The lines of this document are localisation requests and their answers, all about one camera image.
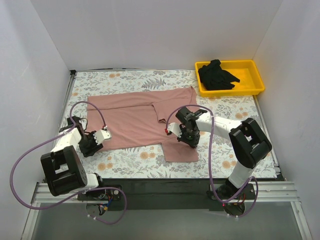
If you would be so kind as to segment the pink t shirt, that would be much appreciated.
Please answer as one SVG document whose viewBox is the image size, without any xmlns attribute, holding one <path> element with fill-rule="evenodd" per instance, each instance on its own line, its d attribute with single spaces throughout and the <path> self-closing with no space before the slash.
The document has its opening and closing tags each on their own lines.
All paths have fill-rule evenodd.
<svg viewBox="0 0 320 240">
<path fill-rule="evenodd" d="M 170 163 L 191 163 L 199 160 L 197 150 L 166 135 L 167 120 L 177 123 L 172 112 L 191 104 L 196 111 L 197 93 L 193 87 L 164 91 L 131 92 L 88 97 L 87 130 L 94 131 L 106 123 L 111 140 L 103 143 L 103 151 L 161 145 L 164 158 Z"/>
</svg>

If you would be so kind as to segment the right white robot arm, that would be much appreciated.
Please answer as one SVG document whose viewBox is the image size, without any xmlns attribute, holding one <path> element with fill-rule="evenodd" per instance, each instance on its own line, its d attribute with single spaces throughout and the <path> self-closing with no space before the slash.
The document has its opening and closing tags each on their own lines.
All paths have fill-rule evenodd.
<svg viewBox="0 0 320 240">
<path fill-rule="evenodd" d="M 212 110 L 200 106 L 195 112 L 188 105 L 173 111 L 176 122 L 167 122 L 165 132 L 174 134 L 178 142 L 196 148 L 200 140 L 200 132 L 210 134 L 209 141 L 219 136 L 231 142 L 237 163 L 227 180 L 219 188 L 213 188 L 214 198 L 227 203 L 239 198 L 245 192 L 246 185 L 254 179 L 252 173 L 272 150 L 272 144 L 259 124 L 253 118 L 231 120 L 214 116 Z"/>
</svg>

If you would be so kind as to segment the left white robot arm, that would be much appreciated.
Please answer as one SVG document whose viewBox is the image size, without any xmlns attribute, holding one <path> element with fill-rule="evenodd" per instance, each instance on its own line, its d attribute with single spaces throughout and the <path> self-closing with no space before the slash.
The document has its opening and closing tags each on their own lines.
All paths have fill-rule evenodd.
<svg viewBox="0 0 320 240">
<path fill-rule="evenodd" d="M 79 148 L 86 158 L 101 150 L 103 145 L 97 144 L 96 131 L 84 131 L 81 120 L 77 116 L 67 118 L 67 126 L 59 130 L 64 135 L 58 139 L 51 152 L 41 156 L 40 161 L 53 196 L 64 195 L 73 190 L 89 190 L 95 200 L 101 200 L 107 193 L 102 178 L 97 173 L 85 171 L 76 149 Z"/>
</svg>

